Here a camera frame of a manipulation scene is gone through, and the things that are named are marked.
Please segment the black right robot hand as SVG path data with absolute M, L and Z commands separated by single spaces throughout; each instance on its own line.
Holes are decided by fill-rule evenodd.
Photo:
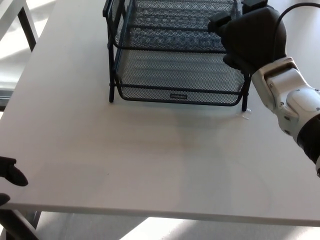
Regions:
M 223 62 L 252 75 L 260 68 L 287 56 L 287 30 L 277 23 L 280 13 L 266 0 L 243 0 L 242 14 L 227 12 L 209 18 L 207 29 L 220 37 L 225 49 Z

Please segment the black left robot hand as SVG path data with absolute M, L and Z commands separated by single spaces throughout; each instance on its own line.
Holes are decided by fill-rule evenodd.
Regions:
M 15 166 L 16 163 L 15 158 L 1 156 L 0 177 L 16 186 L 25 187 L 29 184 L 29 181 L 22 171 Z

